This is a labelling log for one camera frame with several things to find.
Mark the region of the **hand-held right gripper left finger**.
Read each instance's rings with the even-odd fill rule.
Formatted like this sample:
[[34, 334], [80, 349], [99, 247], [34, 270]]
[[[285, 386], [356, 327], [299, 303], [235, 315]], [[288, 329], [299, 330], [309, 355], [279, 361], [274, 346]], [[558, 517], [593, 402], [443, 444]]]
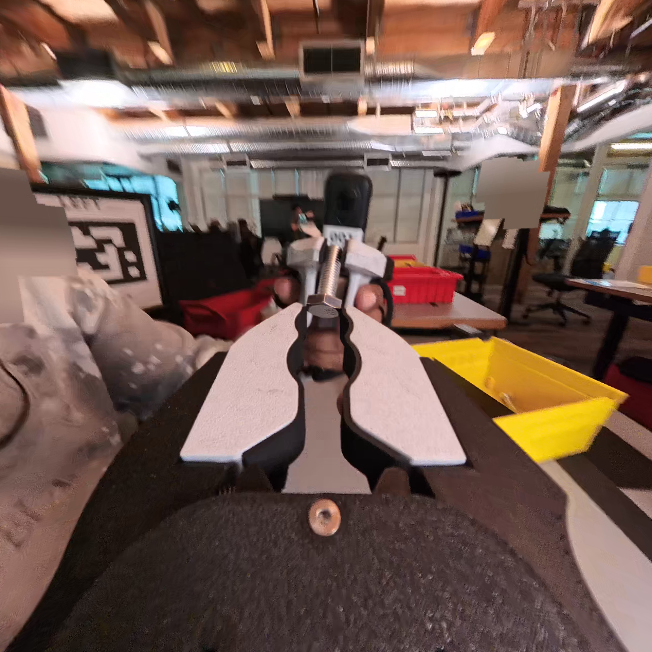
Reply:
[[231, 346], [181, 448], [182, 461], [287, 473], [305, 446], [298, 378], [305, 335], [306, 309], [294, 303]]

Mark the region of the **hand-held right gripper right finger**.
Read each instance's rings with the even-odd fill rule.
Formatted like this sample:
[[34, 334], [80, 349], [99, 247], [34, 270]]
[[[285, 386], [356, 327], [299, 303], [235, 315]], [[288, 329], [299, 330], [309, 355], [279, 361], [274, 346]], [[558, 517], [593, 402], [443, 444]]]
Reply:
[[466, 452], [419, 354], [355, 307], [342, 310], [340, 327], [345, 459], [369, 482], [388, 468], [413, 475], [465, 465]]

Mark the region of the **wooden top desk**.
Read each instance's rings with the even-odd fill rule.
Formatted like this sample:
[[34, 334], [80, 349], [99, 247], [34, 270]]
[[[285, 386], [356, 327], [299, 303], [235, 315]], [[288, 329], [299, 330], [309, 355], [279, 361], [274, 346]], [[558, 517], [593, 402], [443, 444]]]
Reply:
[[651, 287], [623, 280], [569, 278], [566, 285], [585, 292], [584, 302], [610, 313], [591, 375], [603, 380], [614, 362], [631, 318], [651, 322]]

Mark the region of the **person's left hand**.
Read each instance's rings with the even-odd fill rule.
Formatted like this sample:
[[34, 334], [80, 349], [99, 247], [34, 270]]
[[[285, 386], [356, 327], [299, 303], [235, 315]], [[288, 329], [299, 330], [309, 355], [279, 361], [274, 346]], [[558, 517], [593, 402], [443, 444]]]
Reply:
[[[277, 278], [273, 289], [279, 306], [292, 305], [300, 300], [301, 285], [292, 276]], [[387, 312], [387, 302], [381, 286], [367, 284], [360, 287], [355, 307], [376, 322], [382, 322]], [[313, 317], [304, 341], [303, 356], [306, 368], [343, 371], [344, 345], [340, 338], [339, 318], [319, 320]]]

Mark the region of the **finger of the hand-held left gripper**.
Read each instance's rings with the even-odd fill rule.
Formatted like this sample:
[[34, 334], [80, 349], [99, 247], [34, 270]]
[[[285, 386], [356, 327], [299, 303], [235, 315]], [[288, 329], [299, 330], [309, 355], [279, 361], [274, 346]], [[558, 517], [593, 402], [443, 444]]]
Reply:
[[308, 298], [315, 294], [325, 247], [324, 237], [311, 237], [292, 242], [286, 250], [285, 265], [298, 273], [299, 303], [304, 306]]
[[348, 242], [344, 251], [344, 269], [348, 283], [344, 306], [354, 307], [358, 290], [374, 279], [392, 279], [392, 260], [363, 242]]

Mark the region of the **silver hex bolt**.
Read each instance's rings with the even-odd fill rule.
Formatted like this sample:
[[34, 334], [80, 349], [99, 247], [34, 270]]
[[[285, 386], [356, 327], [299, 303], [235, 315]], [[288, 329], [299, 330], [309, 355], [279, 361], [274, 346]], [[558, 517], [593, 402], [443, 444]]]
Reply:
[[502, 385], [493, 376], [485, 378], [485, 393], [492, 396], [495, 400], [504, 405], [508, 410], [513, 413], [518, 411], [513, 397], [507, 391], [503, 390]]
[[308, 312], [320, 319], [338, 317], [342, 299], [337, 296], [340, 279], [342, 249], [335, 244], [327, 246], [325, 261], [319, 276], [317, 288], [306, 299]]

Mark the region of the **person's left forearm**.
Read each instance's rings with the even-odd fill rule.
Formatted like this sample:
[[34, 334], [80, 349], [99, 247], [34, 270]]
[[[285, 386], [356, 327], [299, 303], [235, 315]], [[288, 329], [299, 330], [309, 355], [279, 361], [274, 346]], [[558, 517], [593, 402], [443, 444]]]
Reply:
[[153, 319], [97, 273], [21, 277], [25, 324], [62, 378], [98, 378], [118, 412], [147, 419], [229, 340]]

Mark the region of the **red plastic bin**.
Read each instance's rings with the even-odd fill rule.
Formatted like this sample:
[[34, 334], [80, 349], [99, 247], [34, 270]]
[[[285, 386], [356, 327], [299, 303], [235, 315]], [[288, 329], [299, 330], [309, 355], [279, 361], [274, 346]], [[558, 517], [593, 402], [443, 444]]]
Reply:
[[414, 256], [390, 256], [393, 279], [388, 287], [396, 305], [448, 305], [454, 300], [459, 273], [425, 265]]

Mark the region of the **black floor lamp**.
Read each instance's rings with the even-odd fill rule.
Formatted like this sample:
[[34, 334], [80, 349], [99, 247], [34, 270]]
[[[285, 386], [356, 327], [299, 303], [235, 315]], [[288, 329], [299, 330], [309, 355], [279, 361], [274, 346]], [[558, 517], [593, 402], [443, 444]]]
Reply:
[[439, 173], [437, 173], [437, 175], [434, 174], [434, 178], [438, 179], [441, 182], [440, 183], [441, 198], [439, 200], [439, 208], [437, 213], [437, 232], [436, 232], [435, 249], [434, 249], [434, 257], [433, 257], [433, 262], [436, 267], [439, 266], [439, 257], [441, 253], [441, 245], [443, 242], [445, 213], [446, 213], [447, 201], [449, 197], [450, 182], [453, 178], [459, 176], [460, 174], [461, 173], [458, 170], [450, 170], [450, 169], [440, 171]]

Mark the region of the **wooden support post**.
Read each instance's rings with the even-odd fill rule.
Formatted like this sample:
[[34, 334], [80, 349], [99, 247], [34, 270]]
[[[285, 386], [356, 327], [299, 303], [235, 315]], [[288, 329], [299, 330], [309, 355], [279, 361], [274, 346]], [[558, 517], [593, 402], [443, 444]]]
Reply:
[[575, 101], [577, 84], [562, 85], [549, 96], [539, 145], [539, 171], [552, 179], [565, 139], [565, 131]]

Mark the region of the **framed tag poster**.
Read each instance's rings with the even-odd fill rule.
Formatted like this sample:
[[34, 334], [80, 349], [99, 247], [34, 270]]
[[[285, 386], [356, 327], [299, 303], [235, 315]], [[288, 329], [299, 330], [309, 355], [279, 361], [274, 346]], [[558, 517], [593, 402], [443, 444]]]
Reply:
[[165, 303], [147, 194], [56, 188], [33, 184], [42, 205], [65, 210], [76, 247], [77, 266], [93, 270], [144, 310]]

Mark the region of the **grey table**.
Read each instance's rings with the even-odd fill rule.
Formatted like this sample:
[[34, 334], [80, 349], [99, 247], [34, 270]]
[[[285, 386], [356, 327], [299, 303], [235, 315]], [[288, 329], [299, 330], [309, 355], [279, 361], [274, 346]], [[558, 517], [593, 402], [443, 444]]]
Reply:
[[443, 330], [456, 326], [503, 330], [508, 321], [501, 314], [454, 293], [451, 303], [395, 304], [391, 325], [399, 330]]

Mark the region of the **red bag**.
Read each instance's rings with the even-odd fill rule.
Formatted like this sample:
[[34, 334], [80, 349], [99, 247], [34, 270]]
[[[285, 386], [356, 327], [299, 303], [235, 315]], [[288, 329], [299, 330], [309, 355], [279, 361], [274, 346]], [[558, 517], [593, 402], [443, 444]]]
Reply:
[[636, 356], [611, 364], [604, 382], [627, 394], [619, 411], [651, 430], [651, 359]]

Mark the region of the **person's grey hoodie torso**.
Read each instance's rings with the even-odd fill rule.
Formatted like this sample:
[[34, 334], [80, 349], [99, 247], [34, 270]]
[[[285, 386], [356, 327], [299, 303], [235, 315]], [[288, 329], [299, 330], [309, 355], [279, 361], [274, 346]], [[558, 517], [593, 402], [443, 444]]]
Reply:
[[76, 332], [1, 326], [1, 648], [26, 624], [121, 445]]

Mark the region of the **red plastic crate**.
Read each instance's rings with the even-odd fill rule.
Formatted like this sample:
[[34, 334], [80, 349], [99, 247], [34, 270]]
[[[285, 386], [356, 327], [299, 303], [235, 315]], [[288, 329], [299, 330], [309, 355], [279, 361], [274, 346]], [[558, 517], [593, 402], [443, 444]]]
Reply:
[[235, 340], [264, 320], [264, 312], [273, 304], [275, 279], [258, 281], [241, 289], [196, 300], [181, 300], [185, 330], [194, 336], [208, 335]]

